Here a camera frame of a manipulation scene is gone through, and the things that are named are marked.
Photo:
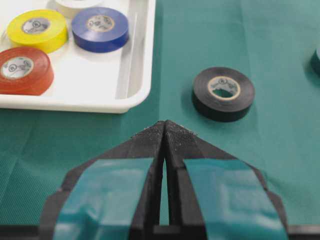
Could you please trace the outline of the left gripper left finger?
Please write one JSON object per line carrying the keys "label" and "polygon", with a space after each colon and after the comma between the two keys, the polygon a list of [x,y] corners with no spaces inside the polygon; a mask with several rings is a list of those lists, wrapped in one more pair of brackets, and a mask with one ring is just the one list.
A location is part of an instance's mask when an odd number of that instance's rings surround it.
{"label": "left gripper left finger", "polygon": [[42,240],[150,240],[159,223],[165,123],[70,170],[44,205]]}

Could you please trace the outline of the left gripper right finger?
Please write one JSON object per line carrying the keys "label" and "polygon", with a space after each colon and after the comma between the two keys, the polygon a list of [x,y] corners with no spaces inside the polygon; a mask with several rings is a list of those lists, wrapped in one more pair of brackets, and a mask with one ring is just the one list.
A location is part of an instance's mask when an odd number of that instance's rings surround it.
{"label": "left gripper right finger", "polygon": [[281,198],[261,172],[167,120],[169,222],[186,240],[286,240]]}

